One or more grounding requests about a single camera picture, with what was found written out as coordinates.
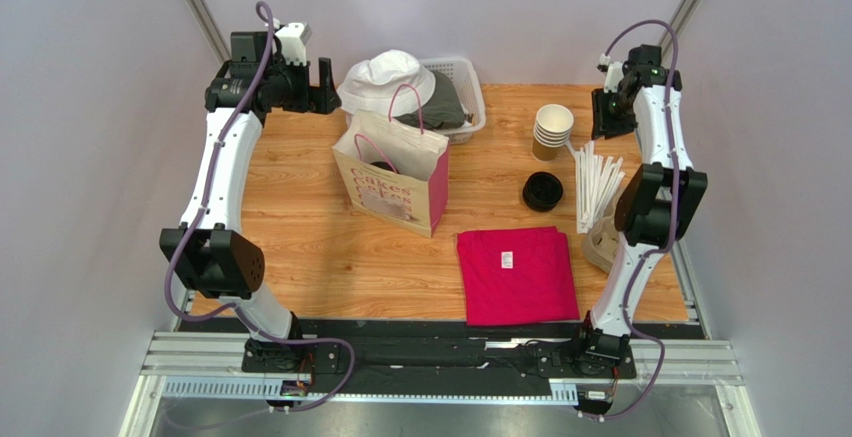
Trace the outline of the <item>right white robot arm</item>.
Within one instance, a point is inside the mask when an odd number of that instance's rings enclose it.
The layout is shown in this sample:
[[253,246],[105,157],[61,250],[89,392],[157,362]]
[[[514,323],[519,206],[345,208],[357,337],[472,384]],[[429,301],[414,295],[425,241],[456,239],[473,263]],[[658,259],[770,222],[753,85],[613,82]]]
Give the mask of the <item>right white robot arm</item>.
[[654,45],[631,49],[625,61],[603,56],[605,83],[591,93],[591,137],[635,135],[641,164],[614,214],[618,247],[602,296],[587,313],[576,362],[595,370],[627,357],[635,308],[663,256],[688,229],[707,187],[685,149],[680,122],[681,75]]

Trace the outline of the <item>pink and cream paper bag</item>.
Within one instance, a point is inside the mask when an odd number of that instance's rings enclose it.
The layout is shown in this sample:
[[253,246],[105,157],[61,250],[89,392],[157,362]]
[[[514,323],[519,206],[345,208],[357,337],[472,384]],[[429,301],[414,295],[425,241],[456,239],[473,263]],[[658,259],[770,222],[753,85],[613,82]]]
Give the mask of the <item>pink and cream paper bag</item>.
[[[332,151],[353,207],[431,238],[449,197],[449,139],[358,111]],[[371,165],[392,164],[392,173]]]

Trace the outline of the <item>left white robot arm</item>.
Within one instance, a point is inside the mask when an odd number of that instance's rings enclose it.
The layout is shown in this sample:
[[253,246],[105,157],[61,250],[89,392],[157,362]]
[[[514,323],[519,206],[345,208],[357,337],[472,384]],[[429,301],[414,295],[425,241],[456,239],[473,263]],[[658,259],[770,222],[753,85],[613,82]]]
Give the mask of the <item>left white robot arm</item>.
[[319,83],[310,82],[310,35],[301,22],[232,33],[232,55],[205,91],[205,144],[192,196],[179,225],[159,237],[168,260],[166,301],[184,321],[232,310],[257,341],[301,336],[297,317],[264,282],[265,256],[243,235],[241,215],[250,160],[268,113],[328,115],[340,106],[330,59],[319,59]]

